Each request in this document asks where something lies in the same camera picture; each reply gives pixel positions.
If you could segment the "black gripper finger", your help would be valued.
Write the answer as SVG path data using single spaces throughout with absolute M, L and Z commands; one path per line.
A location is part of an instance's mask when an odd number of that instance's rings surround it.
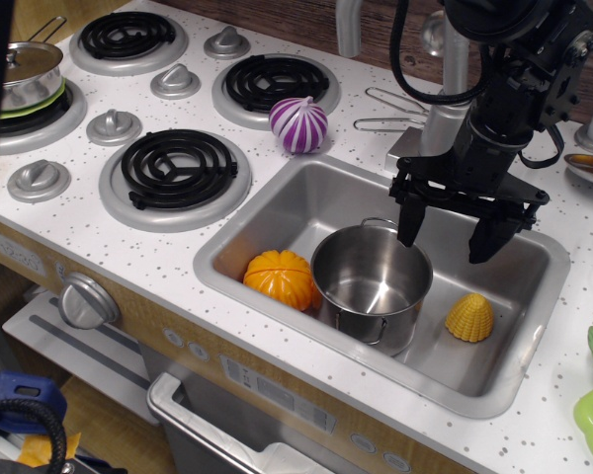
M 515 222 L 479 219 L 468 241 L 468 261 L 471 264 L 487 262 L 512 239 L 516 230 Z
M 425 218 L 426 206 L 425 198 L 418 193 L 404 197 L 400 205 L 397 238 L 405 247 L 414 244 Z

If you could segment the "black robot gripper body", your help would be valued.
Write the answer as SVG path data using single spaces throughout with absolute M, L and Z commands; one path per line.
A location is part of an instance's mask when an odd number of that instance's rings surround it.
M 509 173 L 533 138 L 526 120 L 531 104 L 531 96 L 520 92 L 477 96 L 449 151 L 397 160 L 389 195 L 401 205 L 405 196 L 418 193 L 426 209 L 515 222 L 516 232 L 531 229 L 549 197 Z

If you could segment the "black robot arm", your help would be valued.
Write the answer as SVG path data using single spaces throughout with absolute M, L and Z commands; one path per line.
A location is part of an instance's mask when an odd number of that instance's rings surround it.
M 541 169 L 559 157 L 534 161 L 523 155 L 537 132 L 547 132 L 557 150 L 557 129 L 578 104 L 577 86 L 593 50 L 593 11 L 584 1 L 447 1 L 445 14 L 465 39 L 477 43 L 478 82 L 463 93 L 431 95 L 414 89 L 400 64 L 409 4 L 397 4 L 389 60 L 399 86 L 433 106 L 467 103 L 451 147 L 433 156 L 396 162 L 389 194 L 400 206 L 398 240 L 413 245 L 427 207 L 477 218 L 469 260 L 490 260 L 512 237 L 529 230 L 547 192 L 512 176 L 514 160 Z

